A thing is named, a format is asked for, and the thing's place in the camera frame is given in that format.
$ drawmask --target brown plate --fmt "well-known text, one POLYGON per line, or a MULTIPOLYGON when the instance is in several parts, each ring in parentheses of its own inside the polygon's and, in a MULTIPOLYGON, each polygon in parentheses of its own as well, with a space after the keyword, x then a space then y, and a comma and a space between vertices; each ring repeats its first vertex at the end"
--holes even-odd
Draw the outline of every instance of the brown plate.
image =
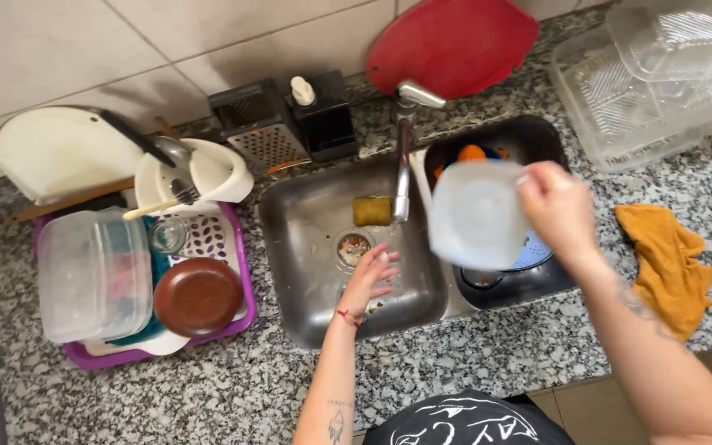
POLYGON ((199 337, 224 329, 242 300, 241 280, 230 267, 213 258, 190 258, 166 271, 153 308, 164 328, 199 337))

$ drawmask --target black soap dispenser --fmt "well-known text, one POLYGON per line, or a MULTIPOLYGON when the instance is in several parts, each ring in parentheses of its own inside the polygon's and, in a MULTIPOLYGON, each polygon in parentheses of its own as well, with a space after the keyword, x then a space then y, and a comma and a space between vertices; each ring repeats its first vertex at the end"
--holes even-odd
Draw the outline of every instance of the black soap dispenser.
POLYGON ((329 162, 358 155, 351 108, 342 72, 293 77, 293 115, 302 128, 309 156, 329 162))

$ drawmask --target person's left hand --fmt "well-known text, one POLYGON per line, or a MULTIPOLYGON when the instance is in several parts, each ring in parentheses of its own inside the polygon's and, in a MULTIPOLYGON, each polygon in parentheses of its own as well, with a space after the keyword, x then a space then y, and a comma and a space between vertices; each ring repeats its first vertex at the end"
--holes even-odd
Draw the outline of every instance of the person's left hand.
POLYGON ((399 252, 385 252, 388 246, 388 242, 382 242, 361 256, 351 280, 342 293, 337 312, 344 314, 345 319, 353 325, 361 324, 370 299, 391 292, 391 286, 372 288, 376 281, 392 278, 400 271, 398 268, 386 268, 390 261, 401 257, 399 252))

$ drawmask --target metal grater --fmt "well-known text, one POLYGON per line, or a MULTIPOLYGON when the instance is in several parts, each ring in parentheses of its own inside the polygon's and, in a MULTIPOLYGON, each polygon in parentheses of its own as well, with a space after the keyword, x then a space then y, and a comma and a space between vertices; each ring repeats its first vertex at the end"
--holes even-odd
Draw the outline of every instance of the metal grater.
POLYGON ((208 97, 224 137, 261 172, 309 157, 285 99, 274 79, 230 89, 208 97))

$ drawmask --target yellow towel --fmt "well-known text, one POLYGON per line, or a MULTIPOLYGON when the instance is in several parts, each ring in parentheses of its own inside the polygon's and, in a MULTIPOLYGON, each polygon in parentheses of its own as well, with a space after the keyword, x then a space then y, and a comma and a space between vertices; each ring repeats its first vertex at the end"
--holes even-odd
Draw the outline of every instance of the yellow towel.
POLYGON ((616 206, 614 212, 639 259, 634 291, 680 341, 688 340, 712 306, 707 297, 712 267, 694 258, 705 249, 705 240, 680 226, 668 208, 631 204, 616 206))

